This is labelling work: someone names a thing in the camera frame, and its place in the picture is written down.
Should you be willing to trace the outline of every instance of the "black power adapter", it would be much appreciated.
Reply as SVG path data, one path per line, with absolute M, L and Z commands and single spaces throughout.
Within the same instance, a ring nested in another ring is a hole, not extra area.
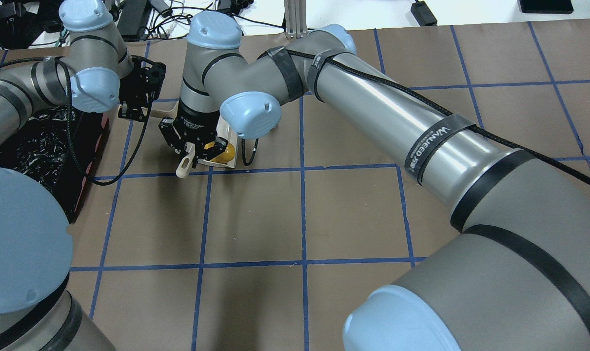
M 413 13 L 414 18 L 421 27 L 435 26 L 438 23 L 438 20 L 424 1 L 413 2 L 410 12 Z

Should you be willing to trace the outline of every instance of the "yellow object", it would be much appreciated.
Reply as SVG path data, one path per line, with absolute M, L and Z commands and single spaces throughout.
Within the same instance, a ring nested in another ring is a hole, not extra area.
M 209 142 L 208 144 L 206 144 L 204 146 L 204 150 L 208 150 L 211 147 L 213 147 L 215 145 L 215 142 Z M 224 151 L 223 153 L 217 155 L 217 157 L 209 160 L 210 162 L 216 162 L 216 163 L 221 163 L 221 164 L 227 164 L 228 162 L 230 162 L 231 160 L 233 160 L 233 158 L 236 157 L 236 150 L 235 147 L 228 143 L 228 146 L 226 146 L 226 151 Z

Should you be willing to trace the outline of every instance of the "metal post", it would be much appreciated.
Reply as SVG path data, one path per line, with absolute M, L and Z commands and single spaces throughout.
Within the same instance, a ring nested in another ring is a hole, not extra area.
M 306 0 L 284 0 L 284 22 L 287 38 L 295 39 L 306 35 Z

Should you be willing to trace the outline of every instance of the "light blue joint cap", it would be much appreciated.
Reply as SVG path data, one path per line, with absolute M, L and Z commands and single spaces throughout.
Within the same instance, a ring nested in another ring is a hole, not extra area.
M 342 340 L 346 351 L 461 351 L 436 312 L 397 285 L 380 287 L 351 313 Z
M 113 22 L 102 0 L 65 0 L 59 7 L 59 17 L 70 32 L 88 32 Z
M 345 49 L 348 49 L 354 55 L 358 54 L 355 49 L 354 39 L 351 37 L 351 35 L 349 35 L 349 33 L 347 33 L 347 30 L 343 26 L 340 26 L 340 24 L 328 24 L 328 26 L 319 29 L 314 29 L 313 31 L 310 31 L 310 33 L 316 31 L 324 31 L 328 32 L 329 34 L 332 34 L 336 37 L 336 39 L 340 40 Z
M 104 67 L 85 68 L 70 78 L 72 106 L 86 113 L 105 113 L 117 105 L 119 77 Z
M 280 103 L 260 91 L 233 95 L 221 104 L 219 111 L 241 138 L 265 136 L 282 118 Z
M 207 49 L 237 49 L 241 46 L 241 27 L 226 14 L 203 11 L 191 20 L 186 40 Z
M 72 264 L 72 237 L 59 203 L 37 182 L 0 168 L 0 313 L 50 295 Z

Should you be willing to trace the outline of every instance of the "smartphone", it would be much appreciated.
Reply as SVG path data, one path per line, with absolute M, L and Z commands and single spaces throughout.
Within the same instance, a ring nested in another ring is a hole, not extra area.
M 572 13 L 571 0 L 520 0 L 523 13 Z

